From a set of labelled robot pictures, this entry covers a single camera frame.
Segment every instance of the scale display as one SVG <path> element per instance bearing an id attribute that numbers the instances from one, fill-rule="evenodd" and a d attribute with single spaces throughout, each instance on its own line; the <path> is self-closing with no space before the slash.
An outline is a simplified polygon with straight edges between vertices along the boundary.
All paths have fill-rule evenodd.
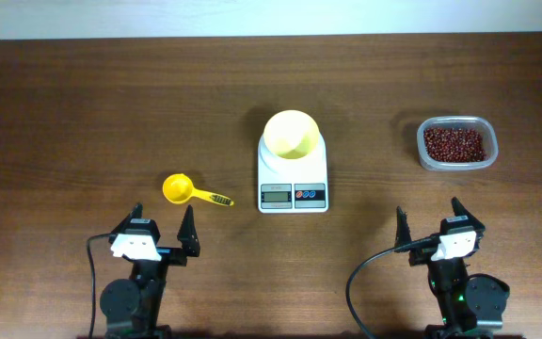
<path id="1" fill-rule="evenodd" d="M 290 192 L 266 192 L 263 193 L 263 202 L 289 202 Z"/>

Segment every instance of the yellow bowl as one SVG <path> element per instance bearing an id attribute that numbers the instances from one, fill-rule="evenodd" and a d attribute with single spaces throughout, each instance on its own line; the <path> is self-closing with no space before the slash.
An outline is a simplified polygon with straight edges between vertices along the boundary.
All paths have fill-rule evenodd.
<path id="1" fill-rule="evenodd" d="M 269 119 L 263 139 L 271 153 L 285 159 L 299 159 L 317 147 L 319 127 L 307 113 L 286 110 Z"/>

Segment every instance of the scale label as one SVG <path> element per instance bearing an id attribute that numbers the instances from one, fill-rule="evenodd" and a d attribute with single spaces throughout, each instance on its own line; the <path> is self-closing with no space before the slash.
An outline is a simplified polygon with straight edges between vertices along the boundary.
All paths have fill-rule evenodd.
<path id="1" fill-rule="evenodd" d="M 290 208 L 292 209 L 291 202 L 261 202 L 261 208 Z"/>
<path id="2" fill-rule="evenodd" d="M 325 208 L 325 184 L 295 184 L 295 208 Z"/>
<path id="3" fill-rule="evenodd" d="M 261 185 L 261 192 L 292 192 L 292 184 Z"/>

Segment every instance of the yellow measuring scoop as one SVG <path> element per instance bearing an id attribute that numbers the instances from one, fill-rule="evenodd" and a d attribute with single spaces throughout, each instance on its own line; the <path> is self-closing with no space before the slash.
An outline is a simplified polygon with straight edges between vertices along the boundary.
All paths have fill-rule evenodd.
<path id="1" fill-rule="evenodd" d="M 233 206 L 233 200 L 220 194 L 199 190 L 185 174 L 173 174 L 162 184 L 162 193 L 172 203 L 186 203 L 192 197 L 223 206 Z"/>

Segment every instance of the measuring scoop handle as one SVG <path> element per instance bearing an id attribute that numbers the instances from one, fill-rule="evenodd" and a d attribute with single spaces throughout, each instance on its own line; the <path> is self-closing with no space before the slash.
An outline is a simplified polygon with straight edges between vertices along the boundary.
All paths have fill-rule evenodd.
<path id="1" fill-rule="evenodd" d="M 213 193 L 213 192 L 207 192 L 207 191 L 196 189 L 194 190 L 193 195 L 207 202 L 220 204 L 222 206 L 233 206 L 232 199 L 220 194 Z"/>

